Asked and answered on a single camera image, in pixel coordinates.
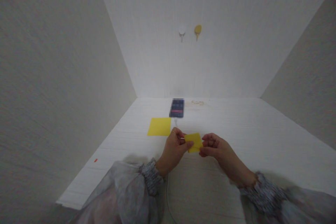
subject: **phone screen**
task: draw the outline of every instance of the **phone screen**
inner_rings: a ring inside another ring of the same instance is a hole
[[[183,112],[184,112],[184,99],[174,98],[171,103],[169,117],[183,118]]]

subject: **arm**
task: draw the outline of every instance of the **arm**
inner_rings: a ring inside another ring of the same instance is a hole
[[[262,173],[253,173],[239,159],[227,141],[214,133],[203,138],[200,156],[214,157],[226,175],[236,183],[242,195],[246,195],[265,216],[275,216],[281,209],[281,201],[286,199],[284,191],[271,183]]]
[[[228,142],[216,134],[206,134],[202,139],[200,156],[214,157],[240,193],[248,197],[260,216],[253,217],[253,223],[335,223],[335,197],[299,187],[284,190],[262,173],[251,172]]]
[[[163,207],[160,189],[165,177],[193,145],[174,128],[158,161],[148,164],[114,162],[92,192],[74,223],[159,223]]]

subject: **hand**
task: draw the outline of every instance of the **hand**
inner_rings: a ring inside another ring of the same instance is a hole
[[[239,159],[228,142],[214,133],[204,135],[203,148],[199,155],[203,158],[214,157],[225,174],[238,187],[252,186],[257,181],[256,175],[251,172]]]
[[[193,142],[185,142],[184,135],[186,134],[174,127],[167,138],[163,153],[156,162],[156,168],[162,177],[171,172],[178,165],[183,154],[194,145]]]

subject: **yellow sticky note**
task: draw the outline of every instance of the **yellow sticky note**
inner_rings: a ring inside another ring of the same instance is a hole
[[[188,150],[189,153],[199,152],[200,148],[203,147],[202,140],[199,133],[185,135],[184,139],[186,142],[194,142],[194,145]]]
[[[147,135],[165,135],[170,134],[171,118],[152,118]]]

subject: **white table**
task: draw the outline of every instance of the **white table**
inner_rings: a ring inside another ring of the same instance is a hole
[[[116,160],[160,157],[166,137],[149,137],[147,131],[152,117],[168,117],[171,100],[136,99],[57,203],[80,209]],[[336,151],[261,99],[187,98],[177,124],[187,134],[223,137],[251,170],[281,186],[336,196]],[[178,223],[245,223],[238,189],[214,159],[197,153],[186,153],[171,172],[169,202]]]

